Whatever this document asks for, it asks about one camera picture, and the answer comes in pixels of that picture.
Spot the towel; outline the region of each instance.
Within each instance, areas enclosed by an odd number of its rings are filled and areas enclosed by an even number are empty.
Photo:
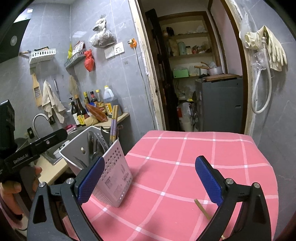
[[[65,118],[60,114],[60,112],[64,111],[65,107],[52,92],[52,87],[47,80],[43,83],[42,109],[48,113],[48,117],[52,116],[53,109],[60,123],[64,123]]]

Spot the hand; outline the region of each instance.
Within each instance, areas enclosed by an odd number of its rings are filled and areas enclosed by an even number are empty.
[[[34,167],[35,167],[36,175],[39,175],[42,172],[42,168],[39,166],[34,166]],[[32,188],[33,188],[33,191],[36,192],[38,188],[37,178],[35,178]],[[13,194],[19,193],[21,190],[22,190],[21,184],[13,181],[6,181],[4,183],[1,183],[1,186],[0,186],[0,195],[3,201],[9,207],[9,209],[16,215],[23,214],[23,211],[15,201]]]

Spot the blue gripper pad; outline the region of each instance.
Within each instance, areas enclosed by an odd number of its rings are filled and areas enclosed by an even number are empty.
[[[105,160],[103,157],[100,157],[78,187],[77,201],[80,206],[89,200],[95,186],[103,174],[104,169]]]
[[[211,202],[216,203],[219,207],[223,202],[221,187],[200,156],[195,160],[195,170],[202,181]]]

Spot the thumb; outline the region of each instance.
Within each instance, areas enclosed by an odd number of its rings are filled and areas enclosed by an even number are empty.
[[[15,194],[22,190],[22,186],[18,182],[6,181],[2,183],[2,191],[5,194]]]

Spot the power cord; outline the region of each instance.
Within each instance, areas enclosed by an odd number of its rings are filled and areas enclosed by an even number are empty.
[[[140,68],[140,63],[139,63],[139,59],[138,59],[138,55],[137,55],[137,50],[136,50],[136,48],[135,48],[134,45],[131,45],[131,47],[134,49],[135,54],[136,54],[136,59],[137,59],[137,62],[138,62],[138,66],[139,66],[140,74],[141,74],[141,77],[142,77],[142,80],[143,80],[143,84],[144,84],[144,88],[145,88],[145,93],[146,93],[146,98],[147,98],[147,103],[148,103],[149,111],[150,111],[150,114],[151,114],[151,117],[152,117],[152,121],[153,121],[153,127],[154,127],[154,129],[156,130],[156,128],[155,128],[155,123],[154,123],[154,117],[153,117],[153,114],[152,114],[151,107],[150,107],[150,105],[149,105],[149,99],[148,99],[147,88],[146,88],[145,81],[144,81],[144,77],[143,77],[143,74],[142,74],[142,71],[141,71],[141,68]]]

